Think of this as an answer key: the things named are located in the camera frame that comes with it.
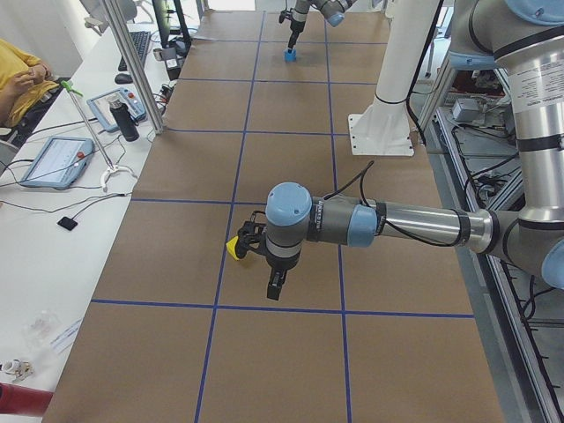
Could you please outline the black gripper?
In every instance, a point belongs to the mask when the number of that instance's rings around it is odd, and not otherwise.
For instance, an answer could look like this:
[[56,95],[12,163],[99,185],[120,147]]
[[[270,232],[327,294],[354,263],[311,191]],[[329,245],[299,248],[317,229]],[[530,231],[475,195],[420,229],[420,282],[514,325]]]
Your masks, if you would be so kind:
[[279,300],[286,273],[297,265],[300,253],[300,244],[291,247],[280,247],[276,244],[266,245],[266,261],[271,267],[270,283],[267,285],[269,300]]
[[293,20],[290,25],[292,31],[289,39],[289,43],[296,43],[300,34],[304,31],[305,23]]

